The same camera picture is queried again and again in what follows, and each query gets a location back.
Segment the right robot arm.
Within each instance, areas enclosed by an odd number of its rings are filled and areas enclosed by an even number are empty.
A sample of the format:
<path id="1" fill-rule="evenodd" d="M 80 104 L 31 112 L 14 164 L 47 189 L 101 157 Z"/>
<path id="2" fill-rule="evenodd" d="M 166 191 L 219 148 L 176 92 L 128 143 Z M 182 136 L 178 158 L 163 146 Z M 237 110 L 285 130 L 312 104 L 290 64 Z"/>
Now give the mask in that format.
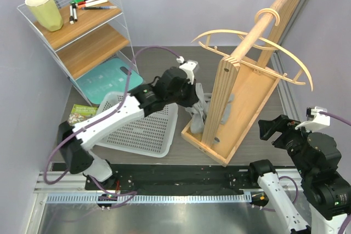
<path id="1" fill-rule="evenodd" d="M 285 115 L 258 122 L 260 139 L 268 140 L 280 133 L 272 144 L 286 150 L 297 168 L 312 215 L 310 225 L 282 189 L 269 160 L 250 163 L 247 179 L 266 194 L 284 233 L 344 233 L 350 223 L 350 183 L 337 171 L 342 155 L 334 138 L 312 124 L 313 121 L 299 122 Z"/>

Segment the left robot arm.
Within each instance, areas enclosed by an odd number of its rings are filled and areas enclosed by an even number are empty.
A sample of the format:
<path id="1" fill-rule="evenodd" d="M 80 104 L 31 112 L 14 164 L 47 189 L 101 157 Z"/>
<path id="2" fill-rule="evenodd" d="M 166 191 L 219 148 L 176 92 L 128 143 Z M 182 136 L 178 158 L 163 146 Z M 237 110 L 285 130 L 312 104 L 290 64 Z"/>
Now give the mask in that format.
<path id="1" fill-rule="evenodd" d="M 155 84 L 141 84 L 131 89 L 115 106 L 86 121 L 58 128 L 59 151 L 71 174 L 84 173 L 104 189 L 117 182 L 109 163 L 91 152 L 91 148 L 118 128 L 138 121 L 169 104 L 191 107 L 198 102 L 195 90 L 196 64 L 188 61 L 167 69 Z"/>

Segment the grey tank top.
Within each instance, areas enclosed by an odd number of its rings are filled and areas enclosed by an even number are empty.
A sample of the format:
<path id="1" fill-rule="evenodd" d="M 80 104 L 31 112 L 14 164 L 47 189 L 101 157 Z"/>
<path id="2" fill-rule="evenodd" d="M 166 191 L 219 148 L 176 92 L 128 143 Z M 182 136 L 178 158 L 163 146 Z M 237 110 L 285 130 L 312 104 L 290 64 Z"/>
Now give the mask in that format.
<path id="1" fill-rule="evenodd" d="M 192 107 L 186 107 L 186 112 L 191 115 L 190 131 L 193 134 L 203 133 L 206 123 L 206 118 L 210 110 L 210 103 L 212 100 L 212 93 L 204 93 L 201 83 L 197 83 L 195 86 L 196 95 L 199 101 L 196 102 Z M 231 113 L 231 103 L 234 100 L 234 94 L 230 94 L 227 105 L 225 107 L 223 117 L 220 121 L 221 124 L 225 124 Z"/>

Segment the wooden clothes hanger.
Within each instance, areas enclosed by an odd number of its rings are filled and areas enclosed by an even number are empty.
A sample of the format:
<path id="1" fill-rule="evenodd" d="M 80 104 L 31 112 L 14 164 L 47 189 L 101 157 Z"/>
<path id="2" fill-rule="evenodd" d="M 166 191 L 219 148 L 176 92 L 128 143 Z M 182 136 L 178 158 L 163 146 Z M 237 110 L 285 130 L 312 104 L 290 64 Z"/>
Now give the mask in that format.
<path id="1" fill-rule="evenodd" d="M 199 41 L 199 45 L 203 48 L 205 48 L 206 50 L 209 50 L 213 53 L 216 53 L 218 55 L 221 55 L 223 57 L 223 59 L 234 59 L 231 55 L 229 54 L 226 54 L 224 52 L 221 52 L 218 50 L 217 46 L 214 46 L 214 47 L 210 47 L 209 45 L 209 42 L 211 40 L 211 36 L 213 34 L 216 34 L 216 33 L 231 33 L 231 34 L 236 34 L 242 41 L 244 40 L 244 36 L 248 35 L 247 32 L 242 32 L 242 31 L 238 31 L 238 30 L 210 30 L 210 31 L 206 31 L 200 35 L 198 35 L 197 37 L 195 37 L 193 39 L 193 42 L 201 37 L 204 37 L 206 36 L 206 43 L 202 43 L 201 41 Z M 305 73 L 305 75 L 307 76 L 307 79 L 309 81 L 309 85 L 310 85 L 310 88 L 311 88 L 311 91 L 313 91 L 314 89 L 314 85 L 313 85 L 313 80 L 312 80 L 312 76 L 309 72 L 309 70 L 307 69 L 307 67 L 305 66 L 304 63 L 302 63 L 300 61 L 300 59 L 298 57 L 296 57 L 293 53 L 291 53 L 290 51 L 288 51 L 287 49 L 283 48 L 282 46 L 274 43 L 273 41 L 270 41 L 266 38 L 263 38 L 263 37 L 259 37 L 258 38 L 259 40 L 265 42 L 266 44 L 269 44 L 270 46 L 269 47 L 266 47 L 266 46 L 261 46 L 261 45 L 256 45 L 255 43 L 253 44 L 253 46 L 255 48 L 258 48 L 260 50 L 271 50 L 271 51 L 275 51 L 275 50 L 279 50 L 279 51 L 282 51 L 283 53 L 285 53 L 286 55 L 288 55 L 292 60 L 294 60 L 300 67 L 300 70 L 298 71 L 298 73 L 294 76 L 293 79 L 290 79 L 287 77 L 287 74 L 284 73 L 283 75 L 273 71 L 273 70 L 268 70 L 266 69 L 265 67 L 261 67 L 261 66 L 258 66 L 257 64 L 254 64 L 252 62 L 247 62 L 247 61 L 243 61 L 243 60 L 240 60 L 240 61 L 237 61 L 235 59 L 235 63 L 234 65 L 238 64 L 238 67 L 236 67 L 236 69 L 238 70 L 241 66 L 241 64 L 244 64 L 246 66 L 248 66 L 249 68 L 252 68 L 253 70 L 258 70 L 262 73 L 266 73 L 267 75 L 269 76 L 273 76 L 273 77 L 277 77 L 278 79 L 282 79 L 284 81 L 287 81 L 287 82 L 290 82 L 290 83 L 293 83 L 295 85 L 305 85 L 305 82 L 300 82 L 298 79 L 300 77 L 300 75 L 302 73 Z"/>

